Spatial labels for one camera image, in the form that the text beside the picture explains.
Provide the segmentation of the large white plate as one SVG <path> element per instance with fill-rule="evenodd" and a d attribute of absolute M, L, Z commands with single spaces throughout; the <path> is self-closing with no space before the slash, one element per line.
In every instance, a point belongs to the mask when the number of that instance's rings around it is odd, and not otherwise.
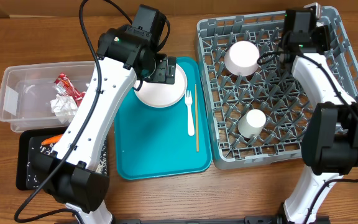
<path fill-rule="evenodd" d="M 174 105 L 183 98 L 187 84 L 185 71 L 179 64 L 176 64 L 174 84 L 144 82 L 141 89 L 135 91 L 135 95 L 141 102 L 148 106 L 166 108 Z"/>

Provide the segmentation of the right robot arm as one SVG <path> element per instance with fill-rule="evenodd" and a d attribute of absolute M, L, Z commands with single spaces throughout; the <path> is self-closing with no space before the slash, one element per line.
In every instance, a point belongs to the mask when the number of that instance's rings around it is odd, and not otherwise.
<path fill-rule="evenodd" d="M 283 204 L 288 223 L 318 223 L 316 213 L 331 188 L 358 167 L 358 102 L 330 71 L 324 55 L 329 29 L 319 26 L 319 6 L 288 9 L 280 62 L 303 87 L 313 114 L 301 142 L 305 168 Z"/>

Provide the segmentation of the orange carrot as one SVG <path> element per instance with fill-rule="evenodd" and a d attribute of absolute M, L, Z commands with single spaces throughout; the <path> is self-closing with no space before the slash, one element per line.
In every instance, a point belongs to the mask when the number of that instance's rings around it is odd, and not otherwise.
<path fill-rule="evenodd" d="M 59 142 L 59 140 L 62 138 L 62 134 L 50 137 L 48 139 L 45 139 L 44 141 L 42 141 L 41 145 L 50 145 L 50 144 L 55 144 L 57 142 Z"/>

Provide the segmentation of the black plastic tray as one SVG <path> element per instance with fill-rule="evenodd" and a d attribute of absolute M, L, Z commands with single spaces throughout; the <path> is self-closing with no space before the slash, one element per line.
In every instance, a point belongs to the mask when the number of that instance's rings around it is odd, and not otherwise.
<path fill-rule="evenodd" d="M 31 137 L 44 137 L 48 139 L 50 137 L 63 134 L 68 126 L 58 128 L 46 128 L 46 129 L 33 129 L 24 131 L 19 138 L 19 150 L 17 158 L 17 173 L 16 173 L 16 187 L 18 190 L 27 190 L 25 187 L 25 174 L 26 174 L 26 162 L 29 150 L 29 141 Z"/>

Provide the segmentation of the wooden chopstick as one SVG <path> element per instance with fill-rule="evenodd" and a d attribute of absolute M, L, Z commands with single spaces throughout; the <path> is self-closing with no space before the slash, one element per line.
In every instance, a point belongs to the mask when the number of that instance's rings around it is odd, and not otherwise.
<path fill-rule="evenodd" d="M 196 152 L 200 151 L 199 147 L 199 126 L 198 126 L 198 94 L 197 94 L 197 84 L 195 84 L 195 127 L 196 127 Z"/>

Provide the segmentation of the white plastic cup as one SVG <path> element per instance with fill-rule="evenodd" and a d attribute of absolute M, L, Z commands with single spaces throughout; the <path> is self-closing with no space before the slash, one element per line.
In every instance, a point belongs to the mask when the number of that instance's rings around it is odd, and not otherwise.
<path fill-rule="evenodd" d="M 266 120 L 263 111 L 252 109 L 239 120 L 238 131 L 245 138 L 257 137 L 262 132 Z"/>

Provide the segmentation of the clear plastic storage bin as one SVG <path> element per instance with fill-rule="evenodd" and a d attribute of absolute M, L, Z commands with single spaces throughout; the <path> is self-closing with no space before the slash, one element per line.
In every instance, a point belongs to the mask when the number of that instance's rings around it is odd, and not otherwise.
<path fill-rule="evenodd" d="M 56 98 L 54 81 L 68 76 L 80 92 L 86 91 L 94 62 L 58 62 L 18 65 L 6 68 L 0 89 L 0 121 L 21 133 L 30 129 L 68 126 L 72 116 L 56 116 L 50 102 Z"/>

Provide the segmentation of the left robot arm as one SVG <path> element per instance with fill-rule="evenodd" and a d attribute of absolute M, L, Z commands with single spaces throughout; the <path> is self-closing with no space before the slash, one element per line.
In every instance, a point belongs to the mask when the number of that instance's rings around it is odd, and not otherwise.
<path fill-rule="evenodd" d="M 126 95 L 145 82 L 173 84 L 175 57 L 161 53 L 170 25 L 158 9 L 140 5 L 133 22 L 101 34 L 91 49 L 94 72 L 69 127 L 50 154 L 31 165 L 40 188 L 80 223 L 112 223 L 104 202 L 109 177 L 97 172 L 101 150 Z"/>

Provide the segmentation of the teal serving tray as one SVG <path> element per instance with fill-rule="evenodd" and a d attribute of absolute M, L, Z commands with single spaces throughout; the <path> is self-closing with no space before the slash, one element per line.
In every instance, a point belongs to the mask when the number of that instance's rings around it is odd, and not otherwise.
<path fill-rule="evenodd" d="M 203 172 L 212 162 L 198 65 L 189 57 L 177 58 L 177 64 L 186 73 L 194 117 L 197 84 L 200 151 L 196 152 L 196 135 L 188 135 L 184 100 L 166 108 L 154 108 L 141 102 L 131 90 L 114 119 L 116 167 L 127 180 Z"/>

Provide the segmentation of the white plastic fork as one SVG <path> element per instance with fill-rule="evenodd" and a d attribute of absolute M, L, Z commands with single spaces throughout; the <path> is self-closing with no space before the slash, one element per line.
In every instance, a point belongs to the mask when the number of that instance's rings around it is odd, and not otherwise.
<path fill-rule="evenodd" d="M 194 122 L 193 122 L 193 114 L 192 114 L 192 106 L 193 99 L 191 95 L 191 91 L 187 90 L 185 92 L 185 104 L 187 108 L 187 124 L 188 124 L 188 135 L 193 136 L 195 134 Z"/>

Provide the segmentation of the white napkin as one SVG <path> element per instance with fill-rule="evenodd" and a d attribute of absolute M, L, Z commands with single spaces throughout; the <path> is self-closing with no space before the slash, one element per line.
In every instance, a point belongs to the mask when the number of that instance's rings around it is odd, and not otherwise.
<path fill-rule="evenodd" d="M 51 111 L 62 124 L 70 123 L 78 110 L 72 96 L 56 95 L 56 98 L 50 101 L 50 106 Z"/>

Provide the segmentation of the red snack wrapper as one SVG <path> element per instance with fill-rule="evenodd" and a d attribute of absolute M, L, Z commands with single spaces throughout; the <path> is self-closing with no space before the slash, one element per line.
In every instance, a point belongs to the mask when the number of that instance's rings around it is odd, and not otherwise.
<path fill-rule="evenodd" d="M 86 93 L 85 91 L 78 91 L 64 73 L 59 74 L 58 78 L 54 81 L 54 88 L 60 96 L 71 96 L 77 106 L 80 106 Z"/>

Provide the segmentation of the grey dishwasher rack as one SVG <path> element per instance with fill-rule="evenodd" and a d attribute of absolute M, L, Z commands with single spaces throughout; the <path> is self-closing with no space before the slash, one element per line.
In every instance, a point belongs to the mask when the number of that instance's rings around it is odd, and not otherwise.
<path fill-rule="evenodd" d="M 203 19 L 196 26 L 196 50 L 206 105 L 214 165 L 218 169 L 262 166 L 298 159 L 313 107 L 301 84 L 277 62 L 249 78 L 229 73 L 224 56 L 246 40 L 261 53 L 273 52 L 283 34 L 282 11 Z M 237 130 L 249 110 L 265 113 L 262 132 L 245 139 Z"/>

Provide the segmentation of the bowl with nuts and crumbs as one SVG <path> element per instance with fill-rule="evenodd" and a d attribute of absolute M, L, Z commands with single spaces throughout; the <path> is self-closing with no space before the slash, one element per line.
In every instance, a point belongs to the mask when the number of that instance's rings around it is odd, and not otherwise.
<path fill-rule="evenodd" d="M 259 57 L 258 48 L 252 42 L 242 40 L 228 49 L 224 57 L 224 65 L 233 75 L 246 77 L 258 69 Z"/>

